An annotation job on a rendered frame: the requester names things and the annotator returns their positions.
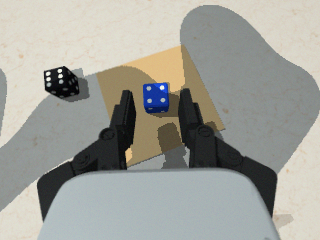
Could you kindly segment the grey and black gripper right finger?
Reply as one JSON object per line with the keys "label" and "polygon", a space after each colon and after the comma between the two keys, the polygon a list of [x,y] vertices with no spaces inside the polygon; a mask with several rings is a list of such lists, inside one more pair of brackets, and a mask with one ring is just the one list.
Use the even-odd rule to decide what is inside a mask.
{"label": "grey and black gripper right finger", "polygon": [[259,190],[272,218],[278,181],[276,173],[242,156],[238,150],[216,137],[214,130],[204,125],[199,105],[193,103],[189,88],[180,91],[178,117],[182,143],[190,150],[189,168],[227,168],[246,175]]}

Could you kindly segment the blue die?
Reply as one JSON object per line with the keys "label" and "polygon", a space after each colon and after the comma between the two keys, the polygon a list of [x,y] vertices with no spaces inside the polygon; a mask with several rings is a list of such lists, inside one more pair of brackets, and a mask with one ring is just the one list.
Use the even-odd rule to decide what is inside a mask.
{"label": "blue die", "polygon": [[168,84],[144,84],[143,101],[146,113],[167,112],[169,109]]}

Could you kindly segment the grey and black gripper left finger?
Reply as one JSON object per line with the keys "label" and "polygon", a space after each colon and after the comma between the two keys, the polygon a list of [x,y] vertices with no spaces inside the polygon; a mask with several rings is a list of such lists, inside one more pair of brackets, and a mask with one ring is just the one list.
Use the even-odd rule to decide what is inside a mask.
{"label": "grey and black gripper left finger", "polygon": [[79,152],[72,161],[39,178],[37,191],[43,222],[60,187],[69,179],[91,171],[127,170],[125,151],[133,145],[135,122],[132,91],[123,90],[120,105],[114,107],[110,126],[100,132],[99,139]]}

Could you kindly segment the black die with white pips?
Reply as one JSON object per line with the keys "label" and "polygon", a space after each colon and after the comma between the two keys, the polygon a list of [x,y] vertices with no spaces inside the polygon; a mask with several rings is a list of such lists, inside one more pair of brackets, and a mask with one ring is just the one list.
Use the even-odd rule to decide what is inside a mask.
{"label": "black die with white pips", "polygon": [[44,71],[45,91],[62,99],[78,95],[78,78],[67,67],[62,66]]}

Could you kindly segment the tan flat mat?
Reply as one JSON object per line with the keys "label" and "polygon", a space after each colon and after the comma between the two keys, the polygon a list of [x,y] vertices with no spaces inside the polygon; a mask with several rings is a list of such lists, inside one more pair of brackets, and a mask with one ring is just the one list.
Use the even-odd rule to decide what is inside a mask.
{"label": "tan flat mat", "polygon": [[[110,121],[114,106],[120,104],[122,91],[132,91],[136,122],[133,145],[125,151],[127,166],[184,145],[178,117],[183,88],[189,88],[193,103],[199,104],[204,125],[214,132],[224,129],[185,45],[110,68],[96,76]],[[143,85],[150,83],[168,84],[167,112],[146,113]]]}

